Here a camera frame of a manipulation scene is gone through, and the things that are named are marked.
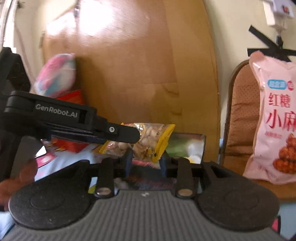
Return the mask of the left hand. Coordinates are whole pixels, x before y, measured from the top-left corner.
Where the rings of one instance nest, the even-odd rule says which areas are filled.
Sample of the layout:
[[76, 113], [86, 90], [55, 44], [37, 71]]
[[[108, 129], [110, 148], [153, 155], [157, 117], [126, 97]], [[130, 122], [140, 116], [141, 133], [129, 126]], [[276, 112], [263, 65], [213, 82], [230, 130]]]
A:
[[37, 171], [38, 165], [36, 160], [30, 159], [28, 163], [23, 166], [17, 177], [8, 178], [1, 182], [1, 208], [4, 211], [8, 211], [8, 203], [12, 195], [14, 195], [22, 187], [34, 182]]

